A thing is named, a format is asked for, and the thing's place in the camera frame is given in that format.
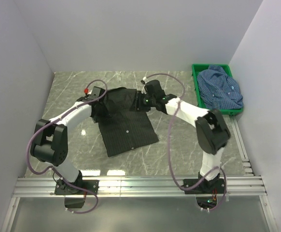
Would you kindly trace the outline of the black pinstripe long sleeve shirt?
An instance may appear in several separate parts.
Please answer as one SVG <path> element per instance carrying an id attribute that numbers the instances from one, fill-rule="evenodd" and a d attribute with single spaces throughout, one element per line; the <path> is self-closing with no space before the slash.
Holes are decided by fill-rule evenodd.
<path id="1" fill-rule="evenodd" d="M 130 111 L 135 94 L 135 89 L 114 88 L 93 104 L 91 117 L 109 158 L 159 141 L 147 114 Z"/>

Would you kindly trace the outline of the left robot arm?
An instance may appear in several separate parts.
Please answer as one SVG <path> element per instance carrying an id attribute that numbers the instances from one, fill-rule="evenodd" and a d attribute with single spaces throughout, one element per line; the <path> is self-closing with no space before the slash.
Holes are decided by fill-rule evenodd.
<path id="1" fill-rule="evenodd" d="M 48 169 L 52 169 L 59 176 L 59 180 L 66 183 L 66 189 L 71 194 L 79 194 L 83 190 L 83 177 L 81 171 L 67 160 L 68 132 L 93 116 L 92 108 L 104 98 L 107 89 L 93 87 L 91 92 L 87 88 L 84 92 L 85 96 L 80 97 L 60 115 L 50 120 L 39 120 L 27 146 L 27 166 L 31 172 L 41 175 L 46 170 L 35 171 L 29 156 L 50 164 Z"/>

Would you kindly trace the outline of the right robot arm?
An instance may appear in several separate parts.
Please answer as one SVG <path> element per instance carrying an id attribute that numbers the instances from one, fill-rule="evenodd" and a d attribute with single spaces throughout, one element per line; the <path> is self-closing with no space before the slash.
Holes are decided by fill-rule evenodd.
<path id="1" fill-rule="evenodd" d="M 168 127 L 168 136 L 174 120 L 179 118 L 196 129 L 197 140 L 203 151 L 202 165 L 198 181 L 190 187 L 179 185 L 181 190 L 191 191 L 199 187 L 204 193 L 215 189 L 219 174 L 222 153 L 230 139 L 230 131 L 219 110 L 208 110 L 189 104 L 173 94 L 166 94 L 158 80 L 141 80 L 143 88 L 135 94 L 134 102 L 130 108 L 135 112 L 148 112 L 156 109 L 171 116 Z"/>

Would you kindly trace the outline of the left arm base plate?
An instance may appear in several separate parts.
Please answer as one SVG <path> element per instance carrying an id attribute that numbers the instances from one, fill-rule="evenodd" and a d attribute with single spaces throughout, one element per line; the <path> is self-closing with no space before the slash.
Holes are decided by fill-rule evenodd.
<path id="1" fill-rule="evenodd" d="M 67 184 L 64 180 L 56 181 L 55 196 L 64 196 L 64 206 L 68 209 L 81 209 L 85 199 L 92 193 L 98 193 L 98 180 L 76 180 Z"/>

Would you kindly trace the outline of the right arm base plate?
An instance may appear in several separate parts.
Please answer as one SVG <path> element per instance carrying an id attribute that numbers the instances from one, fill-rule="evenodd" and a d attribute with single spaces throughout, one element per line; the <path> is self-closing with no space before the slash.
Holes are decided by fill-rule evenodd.
<path id="1" fill-rule="evenodd" d="M 225 199 L 227 185 L 219 176 L 211 181 L 204 179 L 197 185 L 198 180 L 200 179 L 184 179 L 183 191 L 186 195 L 196 195 L 196 203 L 200 210 L 210 212 Z"/>

